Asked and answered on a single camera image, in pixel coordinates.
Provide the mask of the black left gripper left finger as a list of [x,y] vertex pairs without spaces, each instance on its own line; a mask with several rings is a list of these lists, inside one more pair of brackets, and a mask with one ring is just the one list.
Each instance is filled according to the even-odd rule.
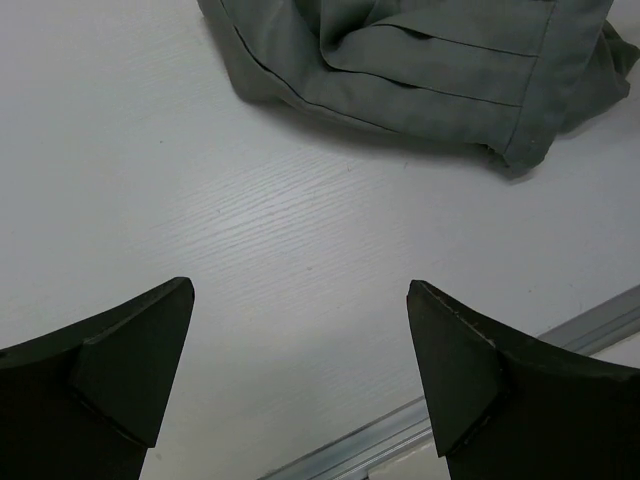
[[194,286],[173,278],[1,351],[4,479],[137,479],[155,447]]

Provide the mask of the grey pleated skirt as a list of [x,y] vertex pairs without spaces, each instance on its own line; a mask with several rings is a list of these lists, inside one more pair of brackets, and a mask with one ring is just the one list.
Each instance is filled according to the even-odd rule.
[[529,171],[624,99],[607,1],[203,1],[236,93]]

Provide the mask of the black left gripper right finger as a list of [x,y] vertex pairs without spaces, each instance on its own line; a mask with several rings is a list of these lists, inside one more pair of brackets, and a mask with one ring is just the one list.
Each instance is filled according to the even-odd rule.
[[553,346],[415,280],[407,310],[454,479],[635,479],[639,372]]

